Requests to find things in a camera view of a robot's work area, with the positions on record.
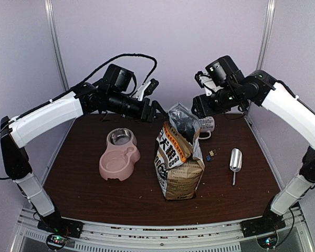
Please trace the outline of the pink double pet bowl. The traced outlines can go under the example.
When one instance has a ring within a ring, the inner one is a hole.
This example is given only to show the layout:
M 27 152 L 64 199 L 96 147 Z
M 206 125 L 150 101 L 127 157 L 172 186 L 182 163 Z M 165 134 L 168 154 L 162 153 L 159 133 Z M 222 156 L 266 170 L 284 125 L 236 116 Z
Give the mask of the pink double pet bowl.
M 108 140 L 110 132 L 106 137 L 106 150 L 99 160 L 99 172 L 106 181 L 109 179 L 124 181 L 132 175 L 134 165 L 141 157 L 137 139 L 131 131 L 132 139 L 127 144 L 113 145 Z

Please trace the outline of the dog food bag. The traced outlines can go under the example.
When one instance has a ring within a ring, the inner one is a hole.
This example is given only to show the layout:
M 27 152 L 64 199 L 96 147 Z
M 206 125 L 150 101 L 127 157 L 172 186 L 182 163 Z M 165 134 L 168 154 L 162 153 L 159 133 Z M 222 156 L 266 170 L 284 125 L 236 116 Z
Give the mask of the dog food bag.
M 189 200 L 195 197 L 205 170 L 199 143 L 201 122 L 181 103 L 167 115 L 155 140 L 157 179 L 167 201 Z

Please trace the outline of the metal scoop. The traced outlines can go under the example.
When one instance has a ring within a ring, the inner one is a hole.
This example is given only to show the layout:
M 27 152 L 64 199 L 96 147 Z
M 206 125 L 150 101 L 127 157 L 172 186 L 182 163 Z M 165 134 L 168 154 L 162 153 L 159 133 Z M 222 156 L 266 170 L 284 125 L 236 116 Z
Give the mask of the metal scoop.
M 230 155 L 229 168 L 233 172 L 232 186 L 236 183 L 236 173 L 242 168 L 243 154 L 240 149 L 233 148 Z

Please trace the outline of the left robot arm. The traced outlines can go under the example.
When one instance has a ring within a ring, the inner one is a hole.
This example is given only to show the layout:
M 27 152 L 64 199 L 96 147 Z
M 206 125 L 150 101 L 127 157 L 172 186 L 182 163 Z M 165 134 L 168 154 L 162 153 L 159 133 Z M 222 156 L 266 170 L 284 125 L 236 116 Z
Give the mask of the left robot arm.
M 65 229 L 65 221 L 56 215 L 55 205 L 33 174 L 25 146 L 43 133 L 95 111 L 113 112 L 144 122 L 152 122 L 157 111 L 164 110 L 148 97 L 159 85 L 146 79 L 131 93 L 126 90 L 134 73 L 110 64 L 104 76 L 94 83 L 83 81 L 59 96 L 13 118 L 1 119 L 0 144 L 4 168 L 53 233 Z

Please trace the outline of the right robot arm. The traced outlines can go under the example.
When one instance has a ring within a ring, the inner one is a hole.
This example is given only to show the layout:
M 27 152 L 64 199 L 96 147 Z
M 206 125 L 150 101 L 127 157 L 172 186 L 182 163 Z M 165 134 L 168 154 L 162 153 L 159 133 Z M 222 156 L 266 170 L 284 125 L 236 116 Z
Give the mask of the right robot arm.
M 271 231 L 279 217 L 315 186 L 315 112 L 281 80 L 264 70 L 244 76 L 229 55 L 209 63 L 194 76 L 204 94 L 193 98 L 192 112 L 200 119 L 237 108 L 245 112 L 250 104 L 282 121 L 308 144 L 301 168 L 271 200 L 269 212 L 259 219 L 262 231 Z

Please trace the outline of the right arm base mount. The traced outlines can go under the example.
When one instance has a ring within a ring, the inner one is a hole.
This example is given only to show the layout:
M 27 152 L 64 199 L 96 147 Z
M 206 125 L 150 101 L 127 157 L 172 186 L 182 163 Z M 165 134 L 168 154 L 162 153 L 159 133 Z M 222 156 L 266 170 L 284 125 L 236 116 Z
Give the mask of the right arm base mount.
M 257 244 L 263 249 L 274 249 L 279 243 L 278 230 L 285 228 L 282 215 L 271 211 L 272 198 L 259 218 L 247 219 L 240 223 L 243 237 L 256 236 Z

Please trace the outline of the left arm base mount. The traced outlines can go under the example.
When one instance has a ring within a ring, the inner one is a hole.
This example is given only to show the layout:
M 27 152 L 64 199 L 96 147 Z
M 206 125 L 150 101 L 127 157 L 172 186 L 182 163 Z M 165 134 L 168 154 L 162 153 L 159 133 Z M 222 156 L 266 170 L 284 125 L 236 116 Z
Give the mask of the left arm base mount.
M 72 219 L 65 219 L 59 210 L 47 216 L 39 215 L 38 229 L 49 232 L 46 237 L 46 245 L 50 250 L 58 251 L 63 249 L 70 238 L 79 238 L 83 228 L 83 222 Z

